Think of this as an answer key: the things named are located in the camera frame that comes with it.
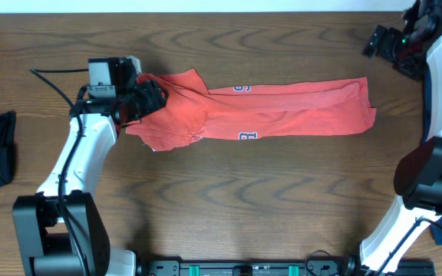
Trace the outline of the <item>red printed t-shirt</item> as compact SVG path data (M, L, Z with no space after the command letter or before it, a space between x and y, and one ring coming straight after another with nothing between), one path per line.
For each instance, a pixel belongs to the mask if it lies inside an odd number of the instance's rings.
M343 136L373 127L376 109L364 77L209 89L196 70L142 74L169 94L167 105L126 128L156 152L199 140L267 136Z

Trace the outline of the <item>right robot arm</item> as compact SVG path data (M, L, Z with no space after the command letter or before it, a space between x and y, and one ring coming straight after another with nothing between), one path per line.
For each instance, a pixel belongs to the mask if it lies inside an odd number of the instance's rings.
M429 228L442 232L442 0L416 1L399 31L378 25L362 50L390 62L401 74L424 83L424 135L394 173L396 196L377 228L341 275L433 275L429 261L403 256Z

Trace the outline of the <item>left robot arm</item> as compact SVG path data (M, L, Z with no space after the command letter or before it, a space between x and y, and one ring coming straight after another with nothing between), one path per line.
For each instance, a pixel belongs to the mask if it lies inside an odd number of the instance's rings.
M82 87L71 103L70 131L61 154L34 195L12 209L26 275L135 275L133 251L110 244L94 194L120 128L167 105L155 80L132 83L119 93Z

